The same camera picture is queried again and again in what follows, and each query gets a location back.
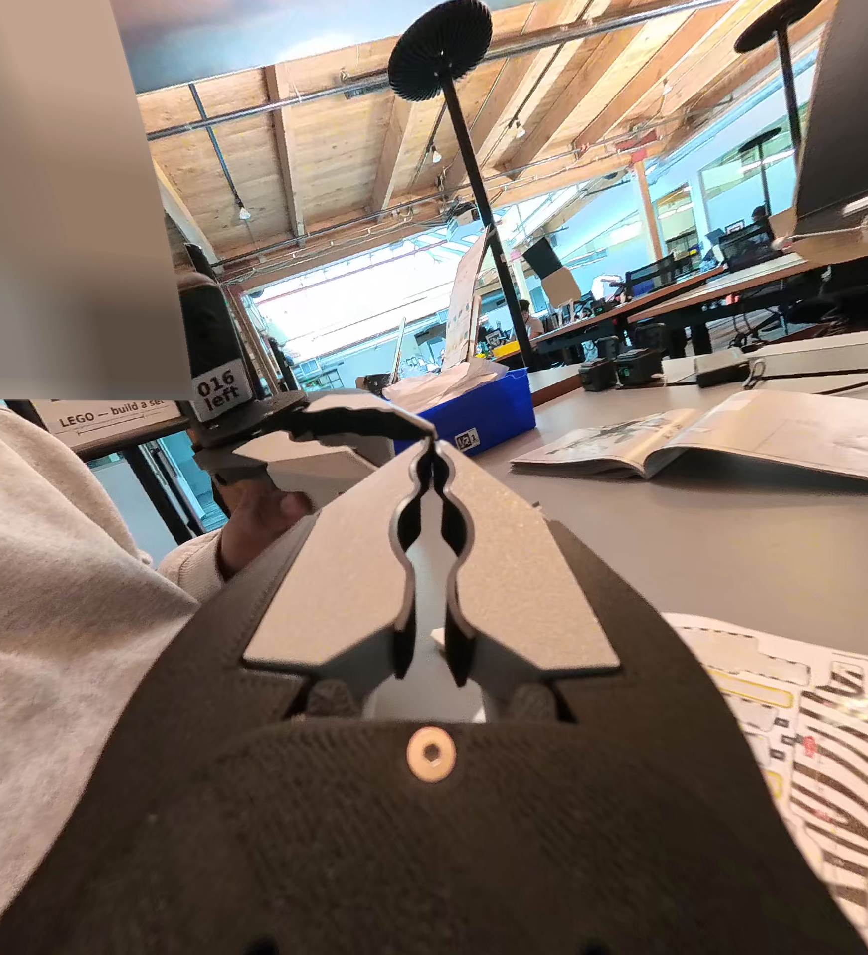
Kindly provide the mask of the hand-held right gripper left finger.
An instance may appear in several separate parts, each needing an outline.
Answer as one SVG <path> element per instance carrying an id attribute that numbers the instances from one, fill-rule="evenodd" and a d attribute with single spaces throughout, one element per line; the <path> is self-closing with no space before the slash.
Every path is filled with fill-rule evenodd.
<path id="1" fill-rule="evenodd" d="M 416 577 L 433 442 L 419 441 L 324 507 L 243 662 L 317 683 L 401 679 L 414 655 Z"/>

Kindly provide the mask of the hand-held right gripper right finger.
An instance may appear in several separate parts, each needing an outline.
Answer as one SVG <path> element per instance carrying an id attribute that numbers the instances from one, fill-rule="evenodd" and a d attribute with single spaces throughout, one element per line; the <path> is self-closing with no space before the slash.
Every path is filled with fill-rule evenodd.
<path id="1" fill-rule="evenodd" d="M 517 688 L 620 668 L 543 513 L 446 441 L 433 445 L 446 578 L 444 658 L 455 683 Z"/>

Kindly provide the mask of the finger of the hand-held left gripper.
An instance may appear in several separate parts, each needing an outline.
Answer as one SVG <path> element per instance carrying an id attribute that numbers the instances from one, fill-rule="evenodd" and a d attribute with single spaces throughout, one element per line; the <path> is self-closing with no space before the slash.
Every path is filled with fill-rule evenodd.
<path id="1" fill-rule="evenodd" d="M 313 509 L 322 509 L 378 469 L 348 446 L 297 441 L 285 432 L 255 437 L 235 454 L 263 464 L 278 490 L 306 496 Z"/>
<path id="2" fill-rule="evenodd" d="M 367 391 L 325 391 L 309 395 L 308 404 L 292 412 L 287 424 L 294 439 L 343 436 L 384 438 L 395 442 L 436 440 L 435 426 Z"/>

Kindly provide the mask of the zebra sticker sheet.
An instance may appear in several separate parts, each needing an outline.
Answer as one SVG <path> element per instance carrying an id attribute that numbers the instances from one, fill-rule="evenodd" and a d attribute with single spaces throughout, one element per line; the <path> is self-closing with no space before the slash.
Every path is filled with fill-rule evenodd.
<path id="1" fill-rule="evenodd" d="M 868 655 L 665 613 L 734 714 L 790 836 L 868 946 Z"/>

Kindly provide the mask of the person's left forearm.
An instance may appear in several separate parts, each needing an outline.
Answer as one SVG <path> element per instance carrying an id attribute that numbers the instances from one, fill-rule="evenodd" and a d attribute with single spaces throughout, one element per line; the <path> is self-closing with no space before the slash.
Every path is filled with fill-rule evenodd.
<path id="1" fill-rule="evenodd" d="M 179 545 L 156 567 L 156 572 L 196 603 L 205 603 L 220 591 L 225 579 L 220 562 L 222 529 Z"/>

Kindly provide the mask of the lego instruction booklet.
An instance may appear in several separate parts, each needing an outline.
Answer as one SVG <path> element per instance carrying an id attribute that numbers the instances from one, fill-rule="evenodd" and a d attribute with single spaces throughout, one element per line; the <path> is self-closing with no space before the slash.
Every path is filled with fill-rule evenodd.
<path id="1" fill-rule="evenodd" d="M 513 472 L 651 480 L 692 451 L 868 481 L 868 400 L 750 391 L 713 409 L 674 409 L 576 429 L 511 460 Z"/>

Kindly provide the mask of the person's left hand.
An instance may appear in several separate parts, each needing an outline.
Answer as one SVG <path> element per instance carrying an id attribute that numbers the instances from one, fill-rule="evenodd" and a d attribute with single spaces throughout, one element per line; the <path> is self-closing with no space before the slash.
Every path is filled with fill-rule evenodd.
<path id="1" fill-rule="evenodd" d="M 230 516 L 218 534 L 216 565 L 228 581 L 314 511 L 307 495 L 249 479 L 222 489 Z"/>

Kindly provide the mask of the white plastic bags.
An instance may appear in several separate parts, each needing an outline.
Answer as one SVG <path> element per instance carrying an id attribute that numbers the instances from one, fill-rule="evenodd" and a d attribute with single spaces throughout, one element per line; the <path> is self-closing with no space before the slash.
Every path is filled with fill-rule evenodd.
<path id="1" fill-rule="evenodd" d="M 490 384 L 509 372 L 502 364 L 481 356 L 458 363 L 439 373 L 401 379 L 382 389 L 382 397 L 413 414 L 429 411 L 442 403 Z"/>

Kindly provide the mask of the blue plastic bin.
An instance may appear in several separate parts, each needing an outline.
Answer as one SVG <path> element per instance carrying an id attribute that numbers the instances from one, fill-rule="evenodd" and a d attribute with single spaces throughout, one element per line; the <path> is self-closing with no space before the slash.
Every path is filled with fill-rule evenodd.
<path id="1" fill-rule="evenodd" d="M 535 428 L 528 373 L 509 370 L 502 378 L 421 414 L 438 437 L 472 457 Z"/>

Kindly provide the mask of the black cardboard sign panel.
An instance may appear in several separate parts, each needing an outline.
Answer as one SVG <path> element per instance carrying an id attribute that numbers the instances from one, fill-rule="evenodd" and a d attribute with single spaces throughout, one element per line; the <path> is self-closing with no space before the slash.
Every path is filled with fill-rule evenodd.
<path id="1" fill-rule="evenodd" d="M 542 236 L 523 250 L 522 260 L 540 280 L 549 305 L 560 307 L 580 301 L 583 293 L 571 270 L 559 259 L 549 237 Z"/>

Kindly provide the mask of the black device green light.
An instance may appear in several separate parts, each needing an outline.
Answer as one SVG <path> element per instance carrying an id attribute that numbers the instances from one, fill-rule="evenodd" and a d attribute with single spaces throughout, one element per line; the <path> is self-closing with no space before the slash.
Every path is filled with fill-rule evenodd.
<path id="1" fill-rule="evenodd" d="M 638 348 L 621 352 L 613 360 L 618 388 L 653 387 L 664 382 L 663 353 Z"/>

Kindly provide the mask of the black pole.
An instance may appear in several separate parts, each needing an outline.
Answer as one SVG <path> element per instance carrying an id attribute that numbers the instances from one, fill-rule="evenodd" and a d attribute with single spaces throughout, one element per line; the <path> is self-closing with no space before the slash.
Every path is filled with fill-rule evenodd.
<path id="1" fill-rule="evenodd" d="M 524 323 L 523 307 L 514 287 L 455 85 L 483 61 L 491 39 L 491 13 L 484 3 L 444 2 L 423 14 L 404 31 L 389 56 L 387 79 L 396 96 L 408 103 L 427 101 L 442 94 L 508 305 L 523 366 L 534 372 L 535 354 Z"/>

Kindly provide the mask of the dark grey power adapter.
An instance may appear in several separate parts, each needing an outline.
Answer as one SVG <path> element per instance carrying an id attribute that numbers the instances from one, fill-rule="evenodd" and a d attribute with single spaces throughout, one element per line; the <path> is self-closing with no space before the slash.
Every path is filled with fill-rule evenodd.
<path id="1" fill-rule="evenodd" d="M 697 388 L 714 388 L 745 382 L 750 375 L 749 356 L 739 349 L 694 356 L 694 383 Z"/>

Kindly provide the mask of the black floor lamp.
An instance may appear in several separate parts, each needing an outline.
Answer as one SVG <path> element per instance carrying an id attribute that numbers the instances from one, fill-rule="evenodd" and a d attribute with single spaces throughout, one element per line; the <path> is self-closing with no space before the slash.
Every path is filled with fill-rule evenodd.
<path id="1" fill-rule="evenodd" d="M 802 134 L 789 30 L 791 26 L 808 16 L 820 4 L 821 1 L 780 1 L 744 30 L 734 45 L 736 54 L 748 54 L 772 41 L 775 42 L 779 54 L 782 86 L 796 169 L 800 164 Z"/>
<path id="2" fill-rule="evenodd" d="M 791 197 L 789 135 L 783 123 L 772 123 L 736 150 L 739 179 L 759 197 L 755 218 L 786 209 Z"/>

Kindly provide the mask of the black tablet tan case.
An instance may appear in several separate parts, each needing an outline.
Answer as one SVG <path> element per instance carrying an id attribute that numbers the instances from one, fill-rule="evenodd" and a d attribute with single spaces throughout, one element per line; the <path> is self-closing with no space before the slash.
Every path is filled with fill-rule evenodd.
<path id="1" fill-rule="evenodd" d="M 823 39 L 798 166 L 795 227 L 783 252 L 849 258 L 843 207 L 868 195 L 868 1 L 839 2 Z"/>

